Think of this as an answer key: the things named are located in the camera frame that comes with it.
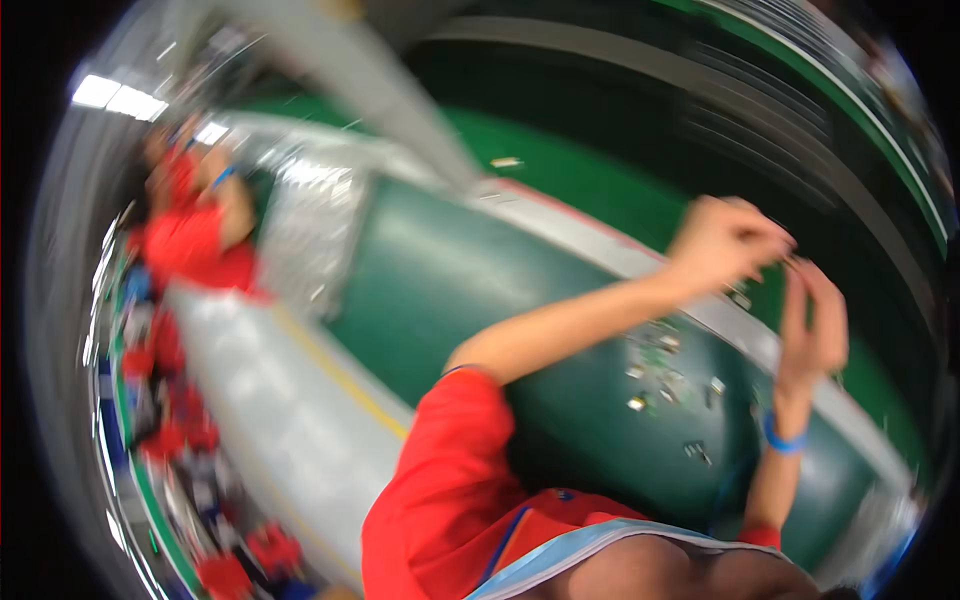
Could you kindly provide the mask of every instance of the blue bracelet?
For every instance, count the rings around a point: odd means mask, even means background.
[[[781,440],[774,432],[774,414],[767,413],[763,419],[763,435],[767,437],[767,443],[780,454],[793,454],[804,449],[806,445],[806,432],[803,432],[793,440]]]
[[[230,165],[229,167],[227,167],[226,169],[224,169],[224,172],[220,174],[220,177],[218,177],[217,179],[213,180],[213,188],[216,189],[216,187],[217,187],[218,185],[220,185],[221,183],[223,183],[226,178],[228,178],[229,176],[233,175],[233,171],[234,171],[233,165]]]

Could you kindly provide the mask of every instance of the person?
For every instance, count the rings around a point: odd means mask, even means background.
[[[368,600],[807,600],[824,594],[779,552],[800,478],[813,386],[847,358],[843,296],[794,239],[741,199],[702,197],[656,273],[494,324],[458,346],[423,397],[393,479],[364,522]],[[735,542],[650,521],[606,497],[525,493],[505,445],[503,387],[786,260],[770,440]],[[814,306],[806,324],[807,304]]]
[[[190,147],[190,123],[170,148],[161,128],[144,142],[144,157],[153,168],[145,183],[144,262],[159,290],[179,277],[253,292],[255,260],[248,237],[255,215],[249,191],[222,144],[205,155]]]

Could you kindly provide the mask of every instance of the red t-shirt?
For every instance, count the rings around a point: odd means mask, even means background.
[[[192,206],[200,197],[200,190],[194,187],[197,159],[188,150],[178,153],[175,148],[168,150],[163,159],[170,178],[170,206]]]
[[[647,519],[604,496],[526,494],[507,465],[513,433],[501,388],[476,369],[449,373],[423,397],[394,478],[363,524],[367,600],[460,600],[559,535]],[[780,532],[744,531],[737,540],[779,548]]]
[[[162,293],[177,276],[212,288],[254,288],[253,244],[243,241],[224,251],[222,210],[216,204],[171,208],[144,229],[143,259]]]

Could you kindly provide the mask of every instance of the hand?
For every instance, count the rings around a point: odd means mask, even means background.
[[[789,401],[810,396],[817,379],[846,365],[849,342],[847,305],[833,282],[808,260],[798,260],[785,271],[777,388]],[[811,328],[806,325],[807,298],[813,300]]]
[[[701,196],[687,210],[666,255],[667,271],[691,297],[718,292],[785,258],[796,241],[740,198]]]

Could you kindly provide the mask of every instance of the green mat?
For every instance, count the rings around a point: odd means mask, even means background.
[[[508,224],[391,180],[374,192],[355,260],[343,313],[330,328],[411,406],[470,335],[613,281]],[[649,387],[651,376],[626,375],[625,340],[598,345],[508,389],[518,431],[511,460],[530,488],[601,492],[685,527],[704,531],[713,522],[718,535],[731,536],[756,459],[750,399],[765,402],[771,382],[699,327],[672,323],[682,349],[663,364],[684,376],[676,404]],[[714,376],[727,390],[710,408],[705,392]],[[637,395],[648,401],[641,412],[627,406]],[[711,467],[685,455],[691,441],[705,443]],[[874,478],[815,419],[785,553],[813,568]],[[718,499],[722,487],[730,491]]]

